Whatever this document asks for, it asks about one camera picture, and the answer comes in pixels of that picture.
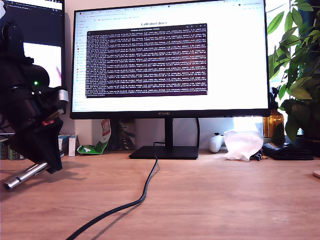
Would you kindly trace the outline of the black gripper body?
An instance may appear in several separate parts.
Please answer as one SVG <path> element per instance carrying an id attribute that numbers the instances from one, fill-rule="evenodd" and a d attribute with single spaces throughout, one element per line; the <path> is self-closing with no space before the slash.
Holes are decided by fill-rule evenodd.
<path id="1" fill-rule="evenodd" d="M 0 113 L 14 133 L 5 133 L 9 139 L 22 139 L 38 135 L 52 142 L 58 141 L 62 127 L 62 87 L 7 86 L 0 88 Z"/>

